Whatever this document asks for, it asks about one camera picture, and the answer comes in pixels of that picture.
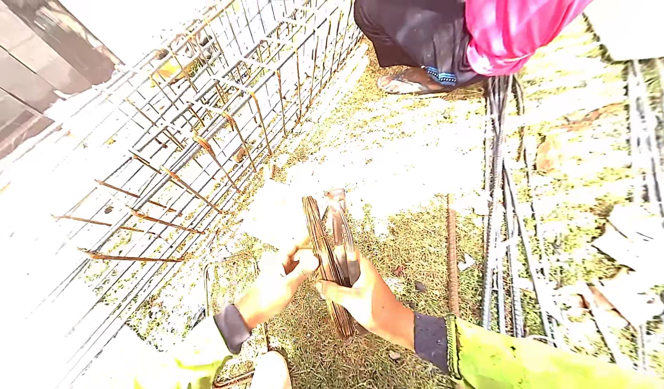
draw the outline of rusty rebar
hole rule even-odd
[[[185,183],[185,181],[183,181],[183,180],[181,179],[181,177],[179,177],[178,174],[173,173],[171,170],[168,170],[168,169],[167,169],[166,167],[164,167],[163,165],[160,166],[160,167],[161,167],[161,169],[164,171],[164,173],[169,174],[169,175],[172,177],[172,179],[174,179],[174,180],[176,180],[176,181],[179,181],[179,182],[181,183],[181,185],[183,185],[183,187],[184,187],[186,190],[188,190],[189,192],[191,192],[192,194],[194,194],[195,196],[197,196],[198,199],[201,199],[202,201],[205,201],[205,202],[207,203],[208,206],[210,206],[212,209],[214,209],[214,210],[217,211],[218,213],[220,213],[220,214],[224,213],[223,210],[217,208],[217,206],[214,205],[214,204],[212,204],[212,203],[210,202],[210,200],[207,200],[205,197],[203,197],[202,194],[198,193],[197,190],[191,188],[190,185],[188,185],[187,183]]]
[[[210,146],[210,144],[207,142],[207,140],[205,138],[200,137],[198,134],[193,135],[193,140],[198,142],[200,144],[200,146],[202,146],[205,149],[205,151],[212,157],[212,159],[215,160],[216,165],[219,166],[221,171],[224,172],[224,175],[226,175],[226,178],[231,183],[231,186],[233,186],[233,188],[236,190],[236,193],[241,193],[241,190],[239,189],[239,187],[236,186],[236,183],[234,183],[234,180],[231,179],[231,176],[229,175],[229,172],[227,172],[226,169],[224,169],[224,166],[222,166],[222,164],[219,163],[219,160],[216,158],[215,151],[212,149],[212,146]]]
[[[313,69],[310,72],[310,97],[308,97],[308,109],[310,109],[310,105],[313,103],[313,87],[315,86],[315,67],[317,66],[316,63],[318,62],[318,46],[320,45],[320,37],[318,34],[315,34],[315,50],[313,51]]]
[[[127,190],[124,190],[124,189],[121,189],[121,188],[119,188],[119,187],[113,186],[113,185],[110,184],[110,183],[106,183],[106,182],[101,181],[101,180],[94,180],[94,181],[95,181],[96,183],[98,183],[99,185],[101,185],[101,186],[105,186],[105,187],[107,187],[107,188],[111,188],[111,189],[113,189],[113,190],[117,190],[117,191],[119,191],[119,192],[121,192],[121,193],[125,193],[126,195],[129,195],[130,197],[135,197],[136,199],[139,199],[139,198],[140,198],[140,195],[138,195],[138,194],[136,194],[136,193],[133,193],[133,192],[128,192]],[[164,209],[166,209],[167,212],[176,212],[175,209],[170,208],[169,206],[165,206],[164,204],[160,204],[160,203],[158,203],[158,202],[156,202],[156,201],[153,201],[153,200],[149,200],[148,203],[150,203],[150,204],[152,204],[152,205],[155,205],[155,206],[158,206],[158,207],[161,207],[161,208],[164,208]]]
[[[297,94],[298,94],[298,118],[296,119],[296,124],[301,124],[303,119],[303,104],[301,102],[301,70],[299,69],[299,58],[298,58],[298,48],[294,49],[296,52],[296,83],[297,83]]]
[[[284,95],[282,95],[282,72],[276,70],[277,83],[279,84],[279,104],[282,106],[282,133],[286,137],[286,113],[284,112]]]
[[[234,120],[234,118],[231,116],[231,114],[228,113],[227,111],[224,111],[221,108],[211,107],[209,105],[201,104],[199,102],[191,101],[190,104],[197,105],[197,106],[199,106],[201,108],[204,108],[204,109],[211,109],[211,110],[217,112],[218,114],[222,115],[224,118],[226,118],[226,120],[231,125],[231,128],[234,129],[236,131],[236,133],[239,135],[239,138],[241,139],[241,144],[243,145],[243,149],[246,151],[246,154],[248,155],[248,159],[250,160],[250,165],[252,166],[253,171],[257,172],[257,169],[255,168],[255,162],[253,162],[252,157],[250,156],[250,150],[248,150],[248,144],[246,143],[246,140],[243,139],[243,135],[241,134],[241,130],[239,129],[238,124],[236,124],[236,120]]]
[[[90,252],[86,253],[93,260],[115,260],[115,261],[144,261],[144,262],[181,262],[183,258],[178,258],[176,260],[172,259],[161,259],[161,258],[143,258],[143,257],[119,257],[116,255],[104,255],[104,254],[92,254]]]
[[[262,119],[262,111],[260,111],[260,104],[255,97],[255,92],[248,91],[250,97],[255,101],[255,108],[257,109],[257,114],[260,117],[260,125],[262,126],[262,134],[265,136],[265,143],[267,144],[267,154],[272,155],[272,149],[270,148],[270,139],[267,137],[267,126],[265,126],[265,120]]]
[[[448,294],[449,311],[459,316],[459,269],[457,268],[457,215],[454,195],[448,194]]]
[[[51,215],[54,219],[70,219],[70,220],[75,220],[76,222],[84,222],[84,223],[90,223],[90,224],[98,224],[98,225],[106,225],[108,227],[111,227],[111,223],[104,223],[104,222],[99,222],[98,220],[91,220],[91,219],[84,219],[82,217],[76,217],[76,216],[53,216]],[[120,228],[122,230],[129,230],[129,231],[135,231],[137,233],[144,233],[145,230],[141,230],[139,228],[132,228],[132,227],[126,227],[125,225],[121,225]]]
[[[149,220],[149,221],[151,221],[151,222],[155,222],[155,223],[159,223],[159,224],[168,225],[168,226],[170,226],[170,227],[178,228],[179,230],[188,231],[189,233],[196,233],[196,234],[204,234],[204,233],[205,233],[205,231],[198,231],[198,230],[196,230],[196,229],[194,229],[194,228],[184,227],[184,226],[182,226],[182,225],[178,225],[178,224],[173,224],[173,223],[165,222],[164,220],[160,220],[160,219],[156,219],[156,218],[151,217],[151,216],[147,216],[147,215],[145,215],[144,213],[142,213],[142,212],[140,212],[140,211],[137,211],[137,210],[130,210],[130,213],[131,213],[133,216],[137,216],[137,217],[139,217],[140,219],[143,219],[143,220]]]

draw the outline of dry leaf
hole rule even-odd
[[[406,267],[404,266],[404,264],[399,264],[396,268],[394,268],[394,270],[392,270],[392,274],[394,274],[397,277],[401,277],[404,275],[405,269]]]
[[[564,160],[564,139],[556,134],[546,136],[546,140],[536,150],[536,170],[549,173],[561,168]]]

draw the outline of flip-flop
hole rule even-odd
[[[413,93],[415,95],[426,95],[430,93],[440,93],[444,91],[449,91],[450,89],[447,88],[440,88],[440,89],[431,89],[428,86],[425,86],[423,84],[420,84],[418,82],[413,82],[407,80],[404,75],[409,69],[405,69],[399,73],[395,73],[392,75],[381,75],[378,78],[378,88],[383,90],[385,93],[392,94],[392,95],[404,95],[404,94],[409,94]],[[389,90],[388,86],[395,84],[399,85],[400,90]]]

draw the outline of bundle of tie wire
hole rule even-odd
[[[306,215],[306,225],[310,236],[310,245],[313,247],[313,253],[320,258],[321,263],[318,268],[318,277],[326,281],[332,281],[343,287],[351,287],[349,277],[344,277],[337,261],[335,261],[332,247],[327,240],[325,229],[322,226],[318,210],[318,202],[310,196],[302,199],[303,212]],[[334,321],[335,327],[342,338],[349,338],[353,334],[354,322],[348,311],[341,305],[327,302],[327,310]]]

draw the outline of foot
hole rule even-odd
[[[378,78],[378,87],[391,94],[427,94],[447,91],[445,85],[433,80],[422,68],[408,68]]]

